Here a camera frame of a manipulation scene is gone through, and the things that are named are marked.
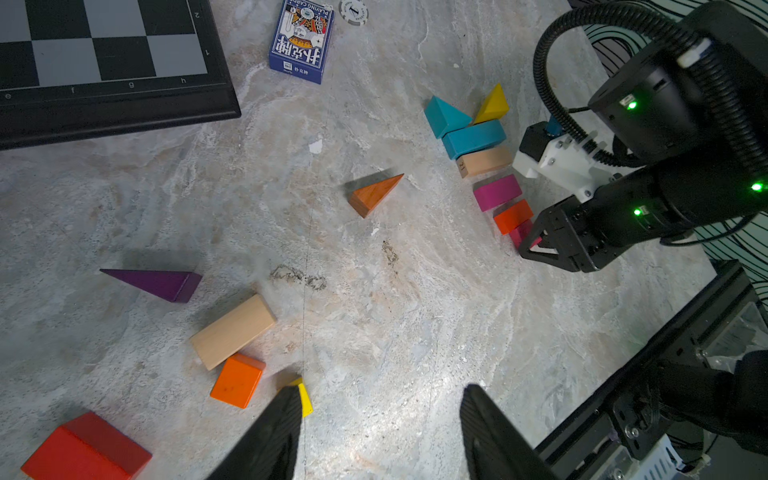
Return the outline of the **pink cube block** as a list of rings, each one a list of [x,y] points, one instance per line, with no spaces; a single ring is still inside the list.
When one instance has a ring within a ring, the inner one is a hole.
[[[521,244],[525,240],[526,236],[531,232],[533,226],[534,224],[531,220],[525,220],[515,229],[510,231],[509,236],[516,249],[520,249]]]

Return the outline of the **red rectangular block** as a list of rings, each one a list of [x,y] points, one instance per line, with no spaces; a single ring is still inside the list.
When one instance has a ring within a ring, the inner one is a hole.
[[[32,479],[134,479],[152,454],[93,412],[59,427],[22,465]]]

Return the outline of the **magenta long block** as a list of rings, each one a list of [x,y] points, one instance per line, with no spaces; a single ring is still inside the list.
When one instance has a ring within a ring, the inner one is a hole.
[[[482,185],[473,191],[482,212],[492,210],[522,195],[522,189],[514,175],[507,175]]]

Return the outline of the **natural wood long block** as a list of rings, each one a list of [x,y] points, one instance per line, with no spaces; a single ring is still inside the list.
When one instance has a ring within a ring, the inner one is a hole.
[[[510,151],[504,146],[497,146],[462,155],[457,160],[457,166],[461,177],[469,178],[505,168],[512,161]]]

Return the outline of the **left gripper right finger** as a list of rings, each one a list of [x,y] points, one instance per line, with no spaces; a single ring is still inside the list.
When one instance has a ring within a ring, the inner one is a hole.
[[[459,416],[471,479],[557,478],[479,385],[465,387]]]

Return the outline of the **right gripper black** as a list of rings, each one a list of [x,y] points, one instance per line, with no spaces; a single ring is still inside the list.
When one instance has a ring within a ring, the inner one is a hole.
[[[594,272],[653,238],[659,212],[660,196],[652,186],[614,182],[587,202],[570,197],[542,212],[518,252],[569,272]]]

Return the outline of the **purple triangle block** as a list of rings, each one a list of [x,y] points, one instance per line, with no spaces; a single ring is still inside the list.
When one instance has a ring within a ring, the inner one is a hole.
[[[184,271],[101,269],[101,273],[171,303],[187,303],[202,280]]]

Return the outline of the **teal triangle block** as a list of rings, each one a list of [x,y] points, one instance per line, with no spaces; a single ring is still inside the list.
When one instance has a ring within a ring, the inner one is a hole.
[[[469,126],[472,118],[434,95],[427,103],[424,113],[429,126],[437,139],[442,139],[448,133]]]

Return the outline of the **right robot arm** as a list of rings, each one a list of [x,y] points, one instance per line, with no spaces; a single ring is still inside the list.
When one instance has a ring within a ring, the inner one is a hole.
[[[610,149],[561,104],[547,68],[562,35],[591,25],[648,41],[588,102],[613,132]],[[523,258],[593,272],[634,245],[688,247],[699,227],[731,221],[741,230],[766,211],[767,37],[730,3],[702,4],[677,21],[632,2],[573,9],[540,37],[532,74],[571,149],[535,124],[515,166],[569,196],[521,235]]]

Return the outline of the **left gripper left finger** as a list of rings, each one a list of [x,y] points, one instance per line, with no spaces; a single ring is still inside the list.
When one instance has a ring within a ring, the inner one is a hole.
[[[302,414],[299,388],[283,388],[208,479],[292,479]]]

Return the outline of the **teal long block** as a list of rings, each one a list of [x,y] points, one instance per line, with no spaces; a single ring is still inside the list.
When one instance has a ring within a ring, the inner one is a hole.
[[[477,151],[493,148],[507,138],[499,120],[472,125],[446,134],[443,145],[452,160]]]

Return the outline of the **orange rectangular block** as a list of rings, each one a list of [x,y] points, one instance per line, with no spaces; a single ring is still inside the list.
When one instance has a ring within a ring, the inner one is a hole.
[[[521,200],[495,215],[494,222],[502,235],[508,235],[532,217],[533,211],[528,202]]]

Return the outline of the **orange triangle block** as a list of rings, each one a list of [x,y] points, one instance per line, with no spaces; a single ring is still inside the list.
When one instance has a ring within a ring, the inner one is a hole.
[[[403,174],[396,175],[353,191],[348,203],[362,218],[366,218],[391,193],[402,180]]]

